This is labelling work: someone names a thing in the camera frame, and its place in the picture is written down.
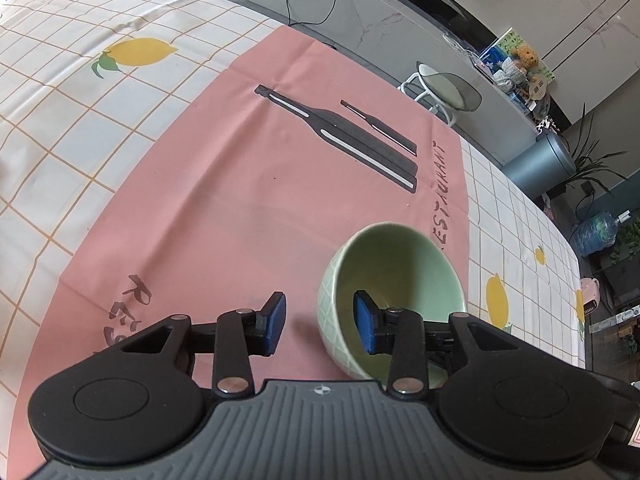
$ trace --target metal pivot screw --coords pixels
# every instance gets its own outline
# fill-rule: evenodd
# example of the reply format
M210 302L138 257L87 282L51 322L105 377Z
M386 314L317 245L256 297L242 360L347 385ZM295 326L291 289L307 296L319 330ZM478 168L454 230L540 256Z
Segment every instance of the metal pivot screw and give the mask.
M414 377L402 377L394 381L392 388L399 394L416 394L422 391L424 383Z
M224 394L239 394L248 387L248 381L242 377L225 377L218 381L218 389Z

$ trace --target round black disc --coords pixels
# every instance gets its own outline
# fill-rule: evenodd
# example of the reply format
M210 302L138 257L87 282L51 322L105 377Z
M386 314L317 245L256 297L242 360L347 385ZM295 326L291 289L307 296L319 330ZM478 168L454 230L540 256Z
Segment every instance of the round black disc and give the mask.
M492 352L472 360L444 384L438 410L454 436L475 452L540 467L593 458L613 421L603 386L539 351Z
M40 446L66 462L141 462L185 440L204 416L199 387L157 355L96 354L42 383L29 403Z

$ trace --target pink placemat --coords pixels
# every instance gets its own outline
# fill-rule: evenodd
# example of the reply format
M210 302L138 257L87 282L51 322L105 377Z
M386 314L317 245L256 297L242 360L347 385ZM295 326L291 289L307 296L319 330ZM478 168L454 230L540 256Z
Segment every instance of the pink placemat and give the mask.
M274 357L252 358L257 386L344 378L316 323L335 251L368 224L402 222L441 246L466 290L467 214L457 134L341 54L281 27L172 124L68 264L20 388L9 478L42 461L26 420L35 387L170 314L211 322L282 290L287 325ZM196 363L205 386L211 362Z

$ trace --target green plant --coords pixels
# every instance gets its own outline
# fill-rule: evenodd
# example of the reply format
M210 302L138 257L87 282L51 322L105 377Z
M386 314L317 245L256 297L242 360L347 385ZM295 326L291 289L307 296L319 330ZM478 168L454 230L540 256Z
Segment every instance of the green plant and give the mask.
M571 152L571 157L575 163L575 173L570 176L568 179L563 181L563 184L571 184L572 182L577 182L578 180L588 180L590 182L596 183L607 193L611 193L610 189L605 186L599 178L595 178L594 175L600 172L604 173L613 173L614 175L622 178L623 180L628 180L625 176L613 171L609 165L604 162L606 158L612 158L614 156L624 155L628 152L613 152L607 153L606 155L600 156L598 158L592 158L591 153L593 153L594 148L598 145L600 140L594 140L590 142L591 137L591 127L593 126L593 114L591 114L591 119L589 121L589 129L585 133L584 125L586 124L585 120L585 105L582 105L582 118L580 119L580 130L578 131L578 142L574 147L574 150Z
M625 343L626 351L629 355L638 353L638 343L636 342L636 338L634 338L632 335L627 335L625 336Z
M640 216L636 216L633 221L620 226L618 236L616 237L616 243L609 255L614 264L621 260L620 253L624 246L629 249L628 258L630 260L633 259L636 253L640 253Z

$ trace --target power outlet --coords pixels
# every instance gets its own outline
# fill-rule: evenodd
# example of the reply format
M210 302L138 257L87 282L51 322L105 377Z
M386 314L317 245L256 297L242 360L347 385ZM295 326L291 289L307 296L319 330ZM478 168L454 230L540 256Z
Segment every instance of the power outlet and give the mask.
M580 187L582 188L582 190L584 191L584 194L586 196L591 196L591 195L596 193L596 190L593 187L593 184L591 182L589 182L588 180L586 182L583 182L582 184L580 184Z

